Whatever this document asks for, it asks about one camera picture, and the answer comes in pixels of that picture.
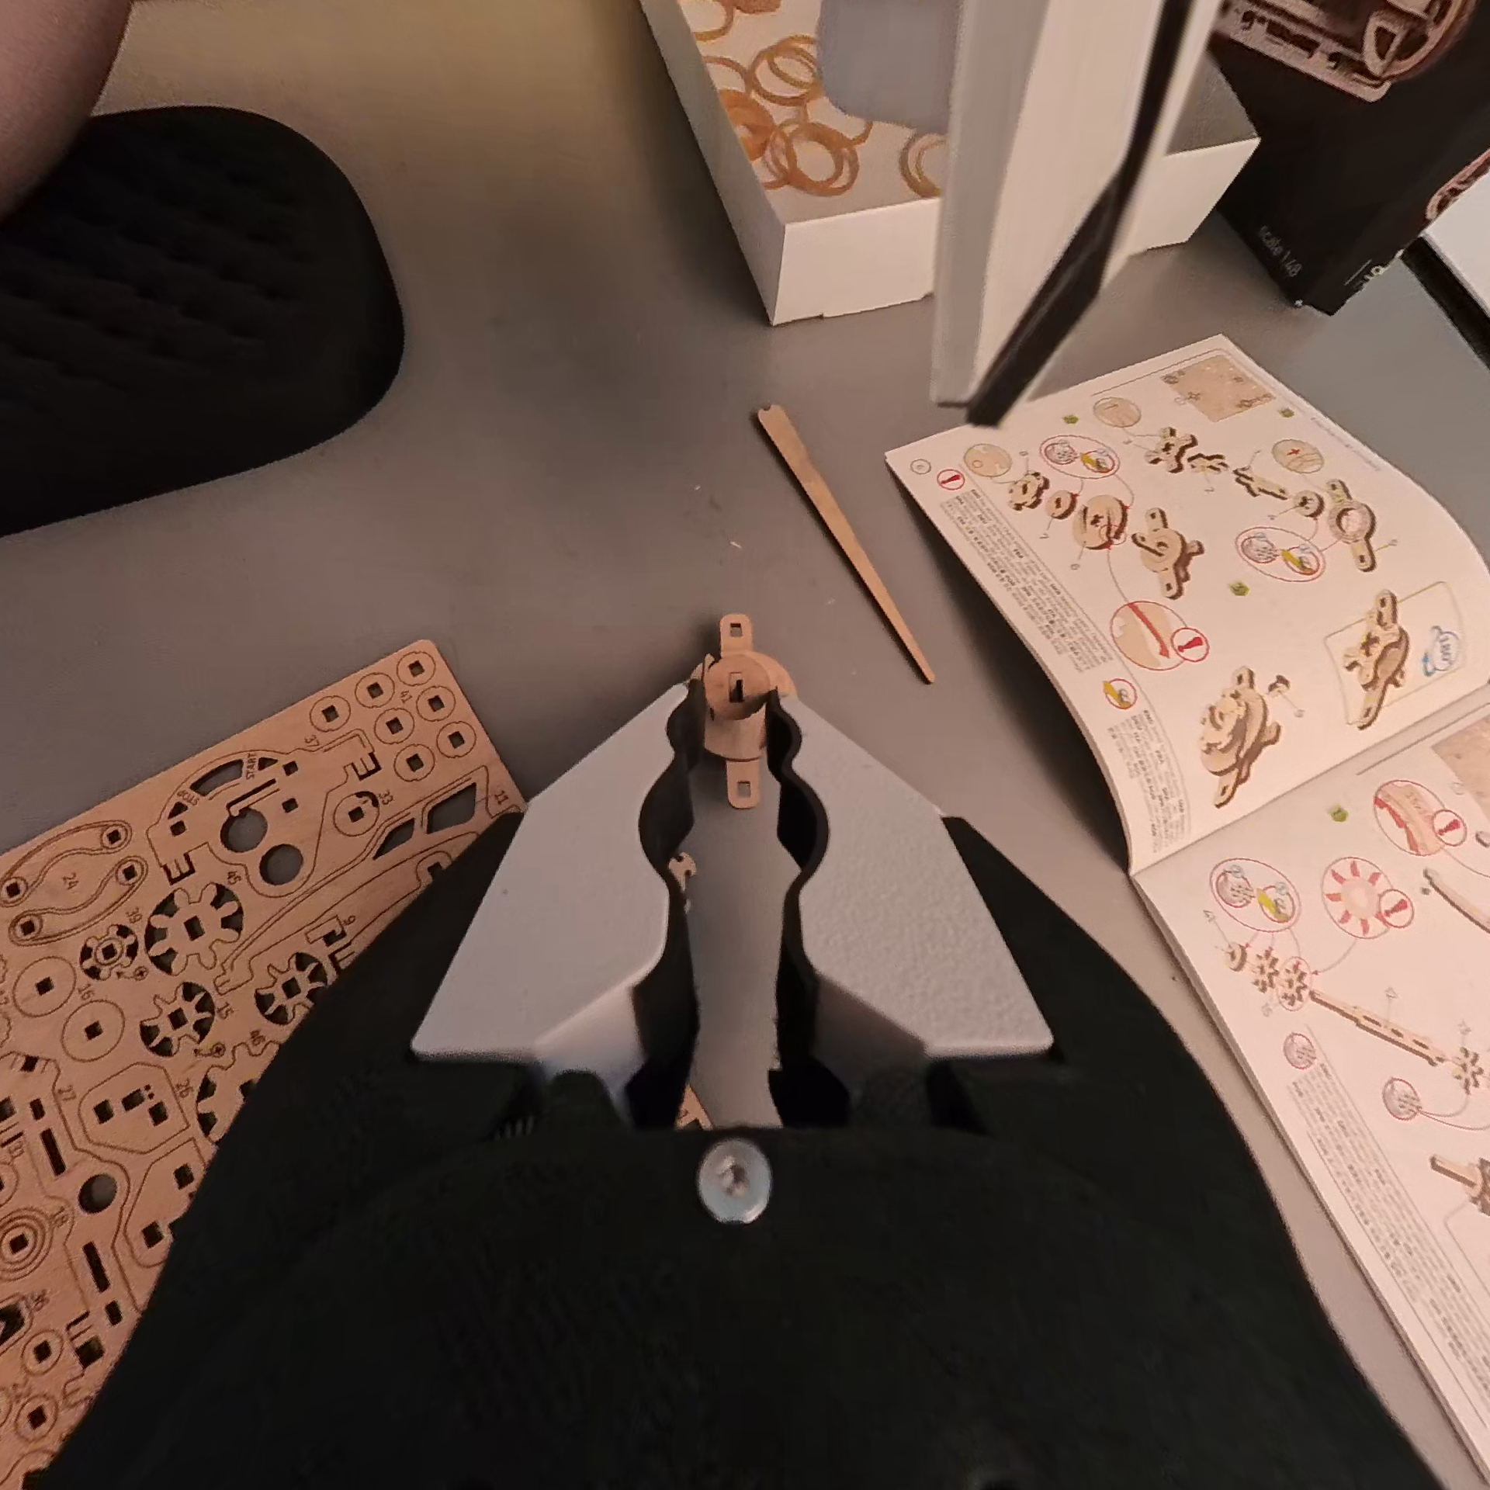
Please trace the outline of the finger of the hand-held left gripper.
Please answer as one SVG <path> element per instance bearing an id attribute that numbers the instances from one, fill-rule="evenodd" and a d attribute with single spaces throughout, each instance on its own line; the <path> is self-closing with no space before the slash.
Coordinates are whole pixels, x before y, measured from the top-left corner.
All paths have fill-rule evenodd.
<path id="1" fill-rule="evenodd" d="M 932 400 L 997 426 L 1126 261 L 1218 2 L 965 2 Z"/>

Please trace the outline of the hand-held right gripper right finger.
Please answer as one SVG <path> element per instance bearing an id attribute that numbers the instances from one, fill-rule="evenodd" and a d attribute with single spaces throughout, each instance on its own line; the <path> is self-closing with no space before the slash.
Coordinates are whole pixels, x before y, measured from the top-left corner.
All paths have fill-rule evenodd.
<path id="1" fill-rule="evenodd" d="M 855 1101 L 888 1070 L 1052 1050 L 953 823 L 772 693 L 766 762 L 794 877 L 781 909 L 772 1101 Z"/>

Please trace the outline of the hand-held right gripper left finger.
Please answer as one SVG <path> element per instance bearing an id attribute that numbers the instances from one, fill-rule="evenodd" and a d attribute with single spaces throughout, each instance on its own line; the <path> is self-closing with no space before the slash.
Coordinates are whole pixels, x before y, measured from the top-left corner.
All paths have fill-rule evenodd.
<path id="1" fill-rule="evenodd" d="M 434 1061 L 595 1075 L 675 1126 L 698 1042 L 686 893 L 698 683 L 676 683 L 538 792 L 413 1036 Z"/>

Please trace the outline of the small wooden gear piece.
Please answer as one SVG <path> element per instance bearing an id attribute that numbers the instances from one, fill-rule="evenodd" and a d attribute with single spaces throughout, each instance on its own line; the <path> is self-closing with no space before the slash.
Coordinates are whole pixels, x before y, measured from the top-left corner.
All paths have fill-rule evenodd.
<path id="1" fill-rule="evenodd" d="M 727 613 L 717 631 L 717 657 L 704 657 L 696 668 L 704 691 L 703 747 L 724 761 L 730 805 L 753 811 L 766 750 L 766 700 L 794 697 L 794 679 L 781 663 L 753 645 L 753 623 L 744 613 Z"/>

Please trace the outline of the person's left forearm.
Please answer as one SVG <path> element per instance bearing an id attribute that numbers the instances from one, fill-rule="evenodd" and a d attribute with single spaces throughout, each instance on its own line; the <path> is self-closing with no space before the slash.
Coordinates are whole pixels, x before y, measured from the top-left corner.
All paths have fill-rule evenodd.
<path id="1" fill-rule="evenodd" d="M 132 2 L 2 2 L 2 220 L 85 125 Z"/>

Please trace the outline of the wooden parts sheet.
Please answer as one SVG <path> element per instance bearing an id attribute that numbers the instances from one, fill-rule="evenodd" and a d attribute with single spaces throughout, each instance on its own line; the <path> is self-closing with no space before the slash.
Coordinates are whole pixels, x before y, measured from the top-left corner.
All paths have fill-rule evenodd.
<path id="1" fill-rule="evenodd" d="M 418 640 L 2 853 L 2 1488 L 85 1417 L 297 1026 L 517 811 Z"/>

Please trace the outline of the white cardboard box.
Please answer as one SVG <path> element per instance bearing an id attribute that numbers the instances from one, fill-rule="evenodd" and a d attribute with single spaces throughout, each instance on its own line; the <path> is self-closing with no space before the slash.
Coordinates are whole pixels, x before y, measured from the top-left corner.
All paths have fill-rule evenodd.
<path id="1" fill-rule="evenodd" d="M 827 98 L 873 124 L 943 131 L 928 84 L 953 72 L 960 2 L 820 2 Z M 786 221 L 758 186 L 675 2 L 640 2 L 772 327 L 920 302 L 937 284 L 943 200 Z"/>

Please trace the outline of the pile of rubber bands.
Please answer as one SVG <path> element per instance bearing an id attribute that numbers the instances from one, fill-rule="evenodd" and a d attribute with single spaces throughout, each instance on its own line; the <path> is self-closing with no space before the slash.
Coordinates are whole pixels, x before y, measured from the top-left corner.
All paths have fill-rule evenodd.
<path id="1" fill-rule="evenodd" d="M 945 137 L 840 110 L 822 78 L 820 2 L 675 2 L 724 121 L 786 221 L 939 200 Z"/>

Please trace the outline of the black product box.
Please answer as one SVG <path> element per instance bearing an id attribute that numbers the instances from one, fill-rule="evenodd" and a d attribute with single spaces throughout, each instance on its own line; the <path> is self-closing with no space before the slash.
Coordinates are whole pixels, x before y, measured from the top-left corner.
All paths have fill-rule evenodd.
<path id="1" fill-rule="evenodd" d="M 1222 2 L 1257 130 L 1218 200 L 1288 302 L 1336 313 L 1488 176 L 1488 2 Z"/>

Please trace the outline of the instruction booklet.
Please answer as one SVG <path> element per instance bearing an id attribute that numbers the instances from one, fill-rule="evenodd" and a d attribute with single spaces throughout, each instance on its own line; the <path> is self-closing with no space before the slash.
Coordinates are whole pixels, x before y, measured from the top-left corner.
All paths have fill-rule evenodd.
<path id="1" fill-rule="evenodd" d="M 884 457 L 1488 1467 L 1488 564 L 1212 334 Z"/>

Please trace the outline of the wooden stick tool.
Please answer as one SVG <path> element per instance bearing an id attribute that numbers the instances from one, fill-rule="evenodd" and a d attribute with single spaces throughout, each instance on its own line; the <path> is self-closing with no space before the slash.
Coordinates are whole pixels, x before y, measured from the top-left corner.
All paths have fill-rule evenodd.
<path id="1" fill-rule="evenodd" d="M 801 494 L 808 496 L 811 509 L 820 514 L 822 526 L 835 539 L 837 550 L 855 573 L 859 585 L 896 633 L 900 645 L 906 651 L 908 663 L 918 668 L 924 683 L 937 683 L 937 671 L 924 657 L 915 631 L 908 627 L 900 602 L 893 600 L 884 577 L 876 573 L 873 561 L 867 556 L 859 533 L 852 529 L 848 512 L 840 509 L 837 496 L 831 494 L 825 475 L 817 468 L 801 430 L 794 428 L 792 417 L 780 402 L 766 402 L 753 412 L 758 428 L 762 430 L 772 454 L 781 458 Z"/>

